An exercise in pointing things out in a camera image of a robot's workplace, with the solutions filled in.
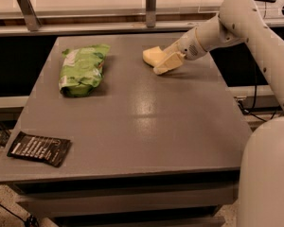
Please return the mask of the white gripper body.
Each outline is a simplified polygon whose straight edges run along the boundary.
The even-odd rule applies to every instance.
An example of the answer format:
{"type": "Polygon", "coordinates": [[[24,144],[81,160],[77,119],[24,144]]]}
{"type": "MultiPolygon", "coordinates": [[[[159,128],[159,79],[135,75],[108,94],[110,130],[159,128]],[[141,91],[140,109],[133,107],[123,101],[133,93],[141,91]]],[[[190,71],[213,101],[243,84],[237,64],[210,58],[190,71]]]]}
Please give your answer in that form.
{"type": "Polygon", "coordinates": [[[186,59],[190,61],[198,60],[206,54],[197,39],[197,28],[194,27],[186,32],[180,39],[178,45],[180,51],[186,55],[186,59]]]}

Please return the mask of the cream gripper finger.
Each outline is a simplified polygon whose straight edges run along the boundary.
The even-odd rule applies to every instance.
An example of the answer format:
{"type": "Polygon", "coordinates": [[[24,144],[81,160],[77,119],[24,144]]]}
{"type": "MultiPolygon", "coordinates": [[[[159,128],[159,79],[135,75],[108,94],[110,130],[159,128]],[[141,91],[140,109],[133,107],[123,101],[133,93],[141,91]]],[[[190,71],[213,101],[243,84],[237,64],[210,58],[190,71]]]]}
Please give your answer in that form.
{"type": "Polygon", "coordinates": [[[167,48],[164,49],[164,52],[168,55],[172,54],[174,52],[179,52],[179,51],[180,51],[180,49],[179,49],[179,42],[178,41],[174,42],[173,44],[171,44],[170,46],[168,46],[167,48]]]}
{"type": "Polygon", "coordinates": [[[170,70],[180,67],[184,63],[185,55],[180,52],[173,52],[159,62],[153,68],[153,72],[156,75],[162,75],[170,70]]]}

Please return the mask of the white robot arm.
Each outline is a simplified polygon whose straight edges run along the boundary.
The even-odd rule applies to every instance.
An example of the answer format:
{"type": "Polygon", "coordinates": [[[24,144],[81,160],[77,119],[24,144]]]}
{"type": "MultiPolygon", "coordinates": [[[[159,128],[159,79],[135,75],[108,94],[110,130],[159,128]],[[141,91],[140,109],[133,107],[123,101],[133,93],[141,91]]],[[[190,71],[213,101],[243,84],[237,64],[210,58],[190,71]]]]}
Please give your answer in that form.
{"type": "Polygon", "coordinates": [[[254,0],[224,0],[218,14],[164,50],[154,66],[163,74],[184,59],[243,43],[267,84],[255,91],[282,110],[251,134],[241,160],[237,227],[284,227],[284,40],[263,21],[254,0]]]}

